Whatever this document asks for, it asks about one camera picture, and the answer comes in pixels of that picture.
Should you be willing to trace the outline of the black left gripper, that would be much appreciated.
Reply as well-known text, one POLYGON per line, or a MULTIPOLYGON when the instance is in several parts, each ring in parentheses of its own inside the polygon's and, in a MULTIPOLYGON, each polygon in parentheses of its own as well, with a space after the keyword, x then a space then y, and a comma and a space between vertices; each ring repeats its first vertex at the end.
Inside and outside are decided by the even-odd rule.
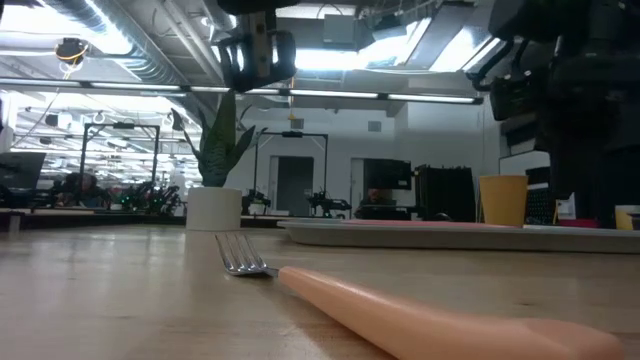
POLYGON ((225 85, 247 92, 293 77, 297 71, 293 34, 277 28, 276 11, 300 0, 217 0, 238 18, 232 35, 219 42, 225 85))

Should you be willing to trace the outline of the yellow cup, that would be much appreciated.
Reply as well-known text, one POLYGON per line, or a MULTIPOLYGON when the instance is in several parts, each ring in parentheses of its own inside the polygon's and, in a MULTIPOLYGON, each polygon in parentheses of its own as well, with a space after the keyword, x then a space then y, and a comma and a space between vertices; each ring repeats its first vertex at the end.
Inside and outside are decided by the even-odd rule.
POLYGON ((495 175, 479 178, 484 222, 521 228, 525 223, 528 177, 495 175))

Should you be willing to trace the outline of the fork with peach plastic handle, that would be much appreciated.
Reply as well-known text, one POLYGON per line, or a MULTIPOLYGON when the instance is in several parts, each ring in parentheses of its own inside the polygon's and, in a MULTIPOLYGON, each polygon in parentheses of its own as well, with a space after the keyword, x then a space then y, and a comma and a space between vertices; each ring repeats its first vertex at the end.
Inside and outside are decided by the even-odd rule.
POLYGON ((319 272, 268 266, 239 232, 215 235, 226 271, 269 276, 399 360, 624 360, 615 336, 580 324, 454 313, 319 272))

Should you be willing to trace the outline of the small yellow container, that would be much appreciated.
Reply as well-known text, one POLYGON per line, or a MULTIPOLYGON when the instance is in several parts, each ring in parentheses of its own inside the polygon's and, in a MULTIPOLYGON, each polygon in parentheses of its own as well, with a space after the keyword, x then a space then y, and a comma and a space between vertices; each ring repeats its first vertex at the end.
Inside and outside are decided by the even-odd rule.
POLYGON ((615 222, 618 230, 633 230, 633 214, 640 213, 640 205, 616 205, 615 222))

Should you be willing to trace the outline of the white whiteboard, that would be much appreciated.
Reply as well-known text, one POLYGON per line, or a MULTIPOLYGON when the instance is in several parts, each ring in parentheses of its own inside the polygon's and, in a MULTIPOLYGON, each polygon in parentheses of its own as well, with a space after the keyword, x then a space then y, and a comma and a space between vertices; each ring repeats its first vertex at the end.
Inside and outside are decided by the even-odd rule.
MULTIPOLYGON (((550 157, 548 153, 542 151, 526 151, 517 155, 503 157, 499 160, 500 175, 527 176, 525 173, 526 170, 538 167, 550 168, 550 157)), ((555 200, 555 214, 552 224, 557 224, 557 221, 560 219, 577 219, 574 195, 571 194, 567 198, 560 198, 555 195, 551 187, 551 175, 550 188, 553 199, 555 200)))

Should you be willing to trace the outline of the green snake plant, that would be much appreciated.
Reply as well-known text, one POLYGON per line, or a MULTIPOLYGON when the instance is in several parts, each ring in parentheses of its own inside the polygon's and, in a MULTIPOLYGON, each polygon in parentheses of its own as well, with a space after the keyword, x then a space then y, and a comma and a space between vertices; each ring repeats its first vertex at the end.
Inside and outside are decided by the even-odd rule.
POLYGON ((171 109, 171 113, 174 124, 178 130, 183 131, 185 140, 198 161, 198 170, 204 187, 223 187, 229 173, 244 153, 256 146, 259 137, 266 131, 266 128, 257 130, 256 126, 252 126, 246 129, 239 139, 236 139, 237 106, 236 93, 233 90, 227 91, 222 96, 212 126, 206 126, 206 117, 202 111, 199 111, 202 133, 198 148, 194 146, 189 134, 183 128, 181 115, 175 109, 171 109))

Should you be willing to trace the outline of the long ceiling light bar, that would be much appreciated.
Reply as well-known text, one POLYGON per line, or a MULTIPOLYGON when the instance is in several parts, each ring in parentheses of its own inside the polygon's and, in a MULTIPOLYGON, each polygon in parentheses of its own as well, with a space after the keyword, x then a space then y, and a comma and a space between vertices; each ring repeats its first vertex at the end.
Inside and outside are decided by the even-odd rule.
MULTIPOLYGON (((104 93, 108 91, 138 92, 153 96, 168 96, 169 94, 211 93, 222 94, 227 91, 221 86, 199 85, 166 85, 144 83, 96 82, 86 80, 56 80, 40 78, 0 77, 0 87, 6 89, 29 88, 38 91, 46 89, 69 90, 73 93, 93 91, 104 93)), ((276 89, 259 88, 244 92, 247 96, 284 96, 284 97, 314 97, 338 98, 355 100, 376 100, 415 103, 442 103, 455 105, 481 105, 482 97, 457 97, 446 95, 419 95, 402 93, 352 92, 339 90, 310 90, 310 89, 276 89)))

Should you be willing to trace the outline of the grey door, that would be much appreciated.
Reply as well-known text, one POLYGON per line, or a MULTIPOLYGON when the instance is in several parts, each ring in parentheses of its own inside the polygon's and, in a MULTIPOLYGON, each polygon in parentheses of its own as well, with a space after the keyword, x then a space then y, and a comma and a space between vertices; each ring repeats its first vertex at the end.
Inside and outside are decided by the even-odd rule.
POLYGON ((308 216, 307 195, 313 190, 313 175, 312 157, 279 157, 276 209, 290 216, 308 216))

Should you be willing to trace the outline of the black cabinet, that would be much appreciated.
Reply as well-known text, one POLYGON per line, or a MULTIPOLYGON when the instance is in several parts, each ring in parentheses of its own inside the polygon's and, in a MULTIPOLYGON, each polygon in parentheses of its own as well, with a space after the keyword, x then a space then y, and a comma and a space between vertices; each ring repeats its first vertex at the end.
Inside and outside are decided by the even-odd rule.
POLYGON ((426 221, 476 221, 474 177, 469 167, 414 169, 417 215, 426 221))

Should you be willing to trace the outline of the white plant pot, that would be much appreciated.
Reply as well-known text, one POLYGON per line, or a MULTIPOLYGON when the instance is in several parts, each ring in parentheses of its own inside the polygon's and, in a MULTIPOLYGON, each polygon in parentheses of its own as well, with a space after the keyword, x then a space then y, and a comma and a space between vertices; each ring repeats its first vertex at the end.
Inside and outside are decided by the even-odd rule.
POLYGON ((219 187, 191 188, 187 196, 189 231, 235 231, 241 228, 242 193, 219 187))

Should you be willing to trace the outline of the black screen on stand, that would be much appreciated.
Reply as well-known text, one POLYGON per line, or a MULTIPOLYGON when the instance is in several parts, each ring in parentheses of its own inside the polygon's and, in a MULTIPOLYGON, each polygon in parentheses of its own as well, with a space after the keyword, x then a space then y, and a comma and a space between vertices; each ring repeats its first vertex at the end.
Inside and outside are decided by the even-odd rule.
POLYGON ((411 190, 411 163, 393 159, 365 159, 364 184, 366 189, 411 190))

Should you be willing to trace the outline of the person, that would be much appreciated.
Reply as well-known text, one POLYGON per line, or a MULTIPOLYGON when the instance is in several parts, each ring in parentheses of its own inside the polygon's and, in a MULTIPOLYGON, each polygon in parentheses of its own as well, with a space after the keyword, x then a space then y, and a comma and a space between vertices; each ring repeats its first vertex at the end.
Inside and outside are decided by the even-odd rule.
POLYGON ((68 174, 55 192, 54 204, 58 207, 105 208, 109 203, 108 192, 88 173, 68 174))
POLYGON ((388 189, 370 188, 355 212, 358 219, 384 220, 389 219, 391 206, 395 206, 392 191, 388 189))

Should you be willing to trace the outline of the background workbench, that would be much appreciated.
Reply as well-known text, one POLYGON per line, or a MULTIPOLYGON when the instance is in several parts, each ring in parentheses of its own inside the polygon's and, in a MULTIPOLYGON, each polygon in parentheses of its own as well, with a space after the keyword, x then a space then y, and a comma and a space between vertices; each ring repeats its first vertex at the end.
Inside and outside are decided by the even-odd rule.
POLYGON ((186 218, 94 209, 0 208, 0 233, 13 230, 143 224, 185 225, 186 218))

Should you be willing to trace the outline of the black computer monitor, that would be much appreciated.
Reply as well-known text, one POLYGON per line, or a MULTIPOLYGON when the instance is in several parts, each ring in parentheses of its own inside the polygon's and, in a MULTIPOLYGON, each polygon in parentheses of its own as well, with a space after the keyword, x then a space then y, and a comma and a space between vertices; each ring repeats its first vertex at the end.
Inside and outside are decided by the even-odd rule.
POLYGON ((45 157, 45 153, 39 152, 0 153, 0 185, 9 189, 35 189, 45 157))

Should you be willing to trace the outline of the black metal frame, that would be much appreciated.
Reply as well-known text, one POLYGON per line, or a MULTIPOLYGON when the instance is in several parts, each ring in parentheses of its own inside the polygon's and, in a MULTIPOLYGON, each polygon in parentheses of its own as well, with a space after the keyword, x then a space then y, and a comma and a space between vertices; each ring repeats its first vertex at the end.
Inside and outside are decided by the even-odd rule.
POLYGON ((158 155, 160 148, 160 134, 161 127, 159 125, 146 125, 146 124, 135 124, 131 122, 115 122, 109 124, 99 124, 95 122, 85 123, 84 124, 84 132, 82 137, 82 148, 81 148, 81 157, 80 157, 80 166, 79 166, 79 180, 77 183, 77 188, 74 193, 74 200, 79 203, 83 194, 83 184, 84 184, 84 175, 85 175, 85 164, 87 157, 87 146, 88 143, 94 138, 94 135, 89 136, 89 131, 91 128, 97 127, 99 133, 101 130, 105 128, 113 128, 119 130, 134 130, 134 129, 152 129, 155 131, 154 140, 154 152, 152 158, 152 171, 151 171, 151 192, 154 192, 154 187, 156 185, 156 174, 157 174, 157 166, 158 166, 158 155))
POLYGON ((266 131, 252 151, 254 155, 252 189, 263 191, 271 201, 270 213, 289 215, 276 209, 279 157, 312 157, 313 190, 307 195, 327 190, 329 135, 302 131, 266 131))

